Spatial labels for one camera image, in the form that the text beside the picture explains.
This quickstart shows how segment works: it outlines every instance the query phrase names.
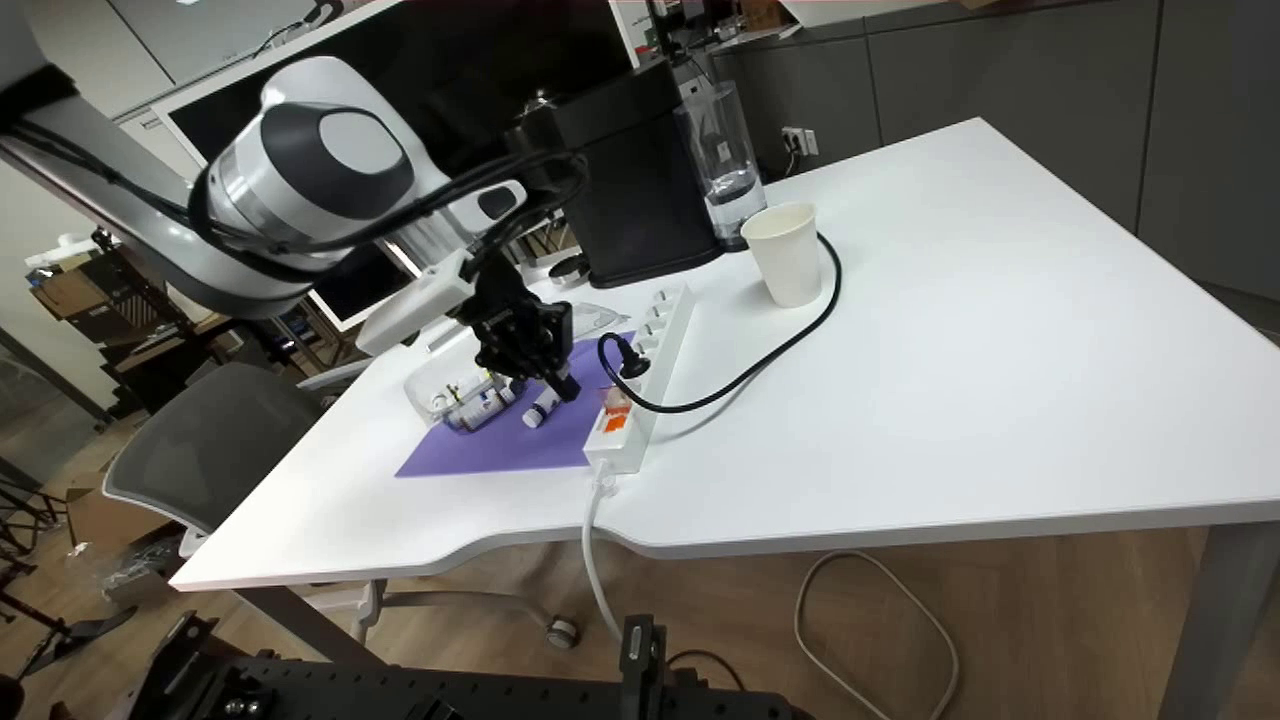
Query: white cup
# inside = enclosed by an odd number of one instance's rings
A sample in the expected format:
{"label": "white cup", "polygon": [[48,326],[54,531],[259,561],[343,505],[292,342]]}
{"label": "white cup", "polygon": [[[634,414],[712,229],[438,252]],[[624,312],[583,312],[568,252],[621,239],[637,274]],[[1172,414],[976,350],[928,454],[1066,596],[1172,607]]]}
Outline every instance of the white cup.
{"label": "white cup", "polygon": [[745,223],[777,303],[808,303],[820,292],[815,213],[814,203],[774,203]]}

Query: floor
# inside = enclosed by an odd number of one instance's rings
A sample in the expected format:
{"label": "floor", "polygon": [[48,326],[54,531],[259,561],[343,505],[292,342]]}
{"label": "floor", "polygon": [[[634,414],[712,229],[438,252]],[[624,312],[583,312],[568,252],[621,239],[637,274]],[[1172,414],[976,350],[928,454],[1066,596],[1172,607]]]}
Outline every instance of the floor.
{"label": "floor", "polygon": [[[132,424],[94,436],[59,463],[54,487],[95,487],[100,468],[128,440]],[[68,556],[64,538],[39,545],[39,573],[12,586],[15,596],[68,621],[107,616],[95,593],[123,547],[158,530],[158,515],[113,505],[95,494],[76,499],[89,553]],[[940,545],[893,547],[887,561],[951,628],[966,656],[966,683],[951,715],[979,720],[1136,720],[1157,715],[1202,531],[1124,531],[1021,545]],[[785,692],[814,715],[866,715],[793,643],[793,596],[815,556],[653,565],[613,545],[600,547],[609,596],[621,611],[653,611],[667,626],[672,647],[724,651],[748,690]],[[396,590],[500,590],[524,593],[583,626],[583,643],[561,651],[539,628],[505,604],[426,604],[391,607],[374,632],[374,651],[410,667],[471,667],[522,677],[613,681],[618,647],[600,628],[576,545],[489,553],[443,581]],[[313,593],[350,626],[350,590]],[[29,715],[48,715],[64,700],[71,715],[128,715],[152,651],[186,611],[222,616],[217,636],[249,651],[313,656],[272,621],[239,607],[236,596],[166,596],[123,628],[24,681]],[[815,647],[855,677],[893,715],[925,715],[943,690],[943,647],[928,626],[866,565],[832,565],[814,593],[808,632]],[[0,671],[15,671],[39,643],[29,621],[0,626]],[[1280,715],[1280,611],[1256,641],[1229,715]]]}

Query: purple mat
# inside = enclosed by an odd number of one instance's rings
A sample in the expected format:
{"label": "purple mat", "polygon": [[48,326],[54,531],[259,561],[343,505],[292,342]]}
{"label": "purple mat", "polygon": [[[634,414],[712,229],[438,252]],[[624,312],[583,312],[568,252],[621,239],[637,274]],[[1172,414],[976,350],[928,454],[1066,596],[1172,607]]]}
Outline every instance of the purple mat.
{"label": "purple mat", "polygon": [[595,364],[595,342],[568,353],[568,369],[579,379],[579,395],[561,403],[546,427],[524,427],[522,416],[546,387],[524,383],[522,400],[485,424],[479,434],[453,434],[438,424],[405,462],[396,476],[469,476],[469,473],[532,473],[532,468],[576,468],[594,436],[609,375]]}

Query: desk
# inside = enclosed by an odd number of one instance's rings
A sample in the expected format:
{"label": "desk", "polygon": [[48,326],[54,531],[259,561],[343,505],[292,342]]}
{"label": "desk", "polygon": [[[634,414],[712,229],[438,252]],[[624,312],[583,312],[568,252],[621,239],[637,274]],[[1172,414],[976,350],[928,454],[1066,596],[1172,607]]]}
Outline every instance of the desk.
{"label": "desk", "polygon": [[[848,301],[715,424],[621,481],[600,513],[613,542],[682,561],[1280,515],[1277,350],[989,126],[796,177],[785,195],[820,210]],[[820,303],[774,309],[748,256],[661,284],[702,287],[672,395],[715,387]],[[576,301],[641,309],[648,287]],[[382,358],[172,586],[426,578],[568,542],[583,473],[396,481],[426,436],[400,379],[426,358]],[[1182,692],[1203,704],[1203,681]]]}

